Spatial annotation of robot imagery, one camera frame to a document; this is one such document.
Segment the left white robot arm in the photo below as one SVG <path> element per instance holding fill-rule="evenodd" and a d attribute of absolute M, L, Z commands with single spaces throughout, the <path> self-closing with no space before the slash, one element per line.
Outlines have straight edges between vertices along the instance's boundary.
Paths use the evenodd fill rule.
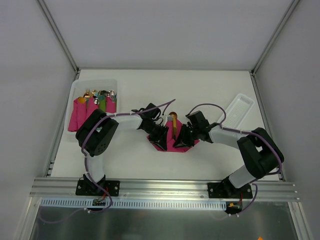
<path fill-rule="evenodd" d="M 94 110 L 75 134 L 85 157 L 85 173 L 77 182 L 75 194 L 95 197 L 119 195 L 120 182 L 107 180 L 103 170 L 103 154 L 118 131 L 143 130 L 148 134 L 150 143 L 166 151 L 169 127 L 157 123 L 160 114 L 161 110 L 152 103 L 129 113 Z"/>

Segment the pink paper napkin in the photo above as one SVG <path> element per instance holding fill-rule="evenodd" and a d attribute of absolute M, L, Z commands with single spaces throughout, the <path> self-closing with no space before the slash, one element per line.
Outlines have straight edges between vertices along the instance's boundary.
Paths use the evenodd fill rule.
<path fill-rule="evenodd" d="M 176 132 L 176 140 L 179 136 L 181 127 L 184 123 L 180 122 L 178 119 L 176 119 L 176 124 L 177 124 L 177 132 Z M 195 145 L 197 145 L 200 141 L 196 140 L 194 142 L 194 146 L 191 148 L 174 148 L 174 143 L 176 140 L 173 139 L 173 125 L 172 121 L 167 121 L 165 125 L 163 125 L 168 128 L 167 131 L 167 138 L 166 138 L 166 143 L 167 143 L 167 151 L 161 151 L 161 152 L 172 152 L 172 153 L 185 153 L 191 148 L 193 148 Z"/>

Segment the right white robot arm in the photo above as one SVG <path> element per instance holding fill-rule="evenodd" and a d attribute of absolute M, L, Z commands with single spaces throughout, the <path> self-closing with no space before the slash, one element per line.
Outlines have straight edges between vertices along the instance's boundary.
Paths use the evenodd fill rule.
<path fill-rule="evenodd" d="M 273 169 L 281 170 L 284 155 L 264 128 L 240 131 L 209 121 L 201 111 L 187 117 L 189 122 L 181 126 L 174 148 L 190 148 L 197 140 L 211 144 L 222 144 L 239 150 L 243 166 L 224 178 L 220 183 L 208 183 L 210 198 L 250 199 L 250 184 L 271 174 Z"/>

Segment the gold knife green handle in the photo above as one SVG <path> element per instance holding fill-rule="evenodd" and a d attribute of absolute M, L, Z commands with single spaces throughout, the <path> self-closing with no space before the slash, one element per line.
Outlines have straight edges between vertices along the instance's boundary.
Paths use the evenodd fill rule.
<path fill-rule="evenodd" d="M 176 140 L 176 134 L 177 134 L 177 120 L 173 119 L 172 121 L 172 138 Z"/>

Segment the small white perforated tray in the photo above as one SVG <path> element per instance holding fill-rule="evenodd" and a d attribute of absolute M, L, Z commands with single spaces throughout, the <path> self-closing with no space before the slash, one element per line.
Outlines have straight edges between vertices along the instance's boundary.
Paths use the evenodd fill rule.
<path fill-rule="evenodd" d="M 245 94 L 238 93 L 226 108 L 226 118 L 222 126 L 237 129 L 253 108 L 255 101 Z"/>

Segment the copper spoon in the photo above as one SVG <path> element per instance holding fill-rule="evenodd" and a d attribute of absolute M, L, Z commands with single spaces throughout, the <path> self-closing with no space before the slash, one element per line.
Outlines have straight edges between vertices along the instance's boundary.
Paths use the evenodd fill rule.
<path fill-rule="evenodd" d="M 170 113 L 168 114 L 168 116 L 167 116 L 167 119 L 168 119 L 169 121 L 172 121 L 173 119 L 177 119 L 177 118 L 178 118 L 178 115 L 177 115 L 176 112 L 170 112 Z"/>

